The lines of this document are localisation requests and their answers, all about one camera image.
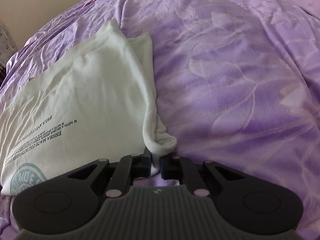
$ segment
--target bed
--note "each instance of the bed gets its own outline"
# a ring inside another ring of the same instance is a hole
[[[83,0],[9,60],[0,113],[30,78],[111,18],[127,38],[151,36],[158,114],[178,140],[175,154],[294,191],[304,205],[297,233],[316,239],[320,0]],[[159,176],[137,182],[169,183]],[[0,197],[2,240],[18,233],[12,201]]]

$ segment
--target purple bedspread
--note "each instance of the purple bedspread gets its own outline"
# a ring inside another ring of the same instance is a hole
[[[30,77],[111,18],[126,37],[151,35],[158,113],[178,139],[177,154],[215,160],[293,190],[304,204],[297,232],[315,239],[320,0],[83,0],[11,58],[0,113]],[[17,233],[11,201],[0,200],[2,240]]]

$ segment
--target wall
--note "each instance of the wall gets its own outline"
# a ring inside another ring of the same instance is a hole
[[[80,1],[0,0],[0,22],[20,49],[44,24]]]

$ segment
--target ribbed gray panel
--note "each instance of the ribbed gray panel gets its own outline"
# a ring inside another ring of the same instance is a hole
[[[209,198],[190,194],[185,185],[131,187],[107,199],[99,213],[69,233],[44,236],[22,230],[15,240],[302,240],[294,230],[258,236],[229,225]]]

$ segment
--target blue circular logo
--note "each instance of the blue circular logo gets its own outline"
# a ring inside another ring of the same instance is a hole
[[[28,187],[32,187],[46,180],[47,178],[37,166],[32,163],[25,163],[21,165],[13,175],[10,183],[10,193],[16,196]]]

